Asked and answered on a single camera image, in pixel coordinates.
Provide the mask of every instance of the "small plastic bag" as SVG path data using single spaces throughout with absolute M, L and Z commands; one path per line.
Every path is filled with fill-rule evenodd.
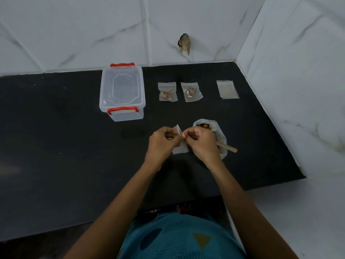
M 239 99 L 233 81 L 218 81 L 217 86 L 219 95 L 222 99 Z
M 221 142 L 223 144 L 227 144 L 226 143 L 226 137 L 223 134 L 222 130 L 220 129 L 220 127 L 219 127 L 219 125 L 218 125 L 218 123 L 216 121 L 214 121 L 214 120 L 206 120 L 206 119 L 199 119 L 199 120 L 194 122 L 193 126 L 197 126 L 198 124 L 208 124 L 210 126 L 210 128 L 211 128 L 211 131 L 215 133 L 217 141 L 219 141 L 219 142 Z M 228 150 L 223 148 L 223 147 L 219 147 L 219 154 L 220 154 L 220 157 L 223 160 L 226 157 L 226 155 L 228 154 Z
M 182 131 L 180 129 L 180 127 L 178 125 L 176 125 L 174 128 L 177 129 L 178 134 L 182 134 Z M 187 153 L 189 152 L 188 147 L 187 147 L 187 143 L 185 141 L 182 141 L 180 146 L 175 147 L 172 150 L 172 154 L 182 154 L 182 153 Z
M 159 100 L 176 102 L 176 83 L 175 82 L 159 82 L 158 83 Z
M 183 90 L 183 94 L 185 96 L 185 101 L 188 102 L 195 102 L 203 98 L 201 91 L 199 90 L 199 85 L 197 82 L 182 82 L 181 87 Z

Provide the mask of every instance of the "yellow triangle print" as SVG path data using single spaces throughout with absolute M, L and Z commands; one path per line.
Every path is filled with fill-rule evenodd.
M 211 236 L 202 235 L 200 233 L 193 233 L 193 236 L 201 249 L 203 249 L 212 239 Z

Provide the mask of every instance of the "plastic container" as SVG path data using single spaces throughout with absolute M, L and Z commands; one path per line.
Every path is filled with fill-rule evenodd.
M 142 69 L 134 63 L 111 64 L 103 69 L 99 108 L 115 122 L 144 117 L 145 89 Z

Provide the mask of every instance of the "container lid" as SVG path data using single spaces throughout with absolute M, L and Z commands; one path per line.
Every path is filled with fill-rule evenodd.
M 133 63 L 119 65 L 103 69 L 99 95 L 99 108 L 102 112 L 117 107 L 136 106 L 138 109 L 145 107 L 141 67 Z

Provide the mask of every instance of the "person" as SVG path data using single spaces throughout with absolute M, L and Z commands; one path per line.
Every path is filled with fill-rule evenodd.
M 221 225 L 187 214 L 162 213 L 151 222 L 131 226 L 151 179 L 183 140 L 215 178 L 245 252 Z M 150 136 L 141 168 L 64 258 L 298 257 L 227 170 L 212 131 L 191 127 L 179 135 L 175 129 L 162 127 Z

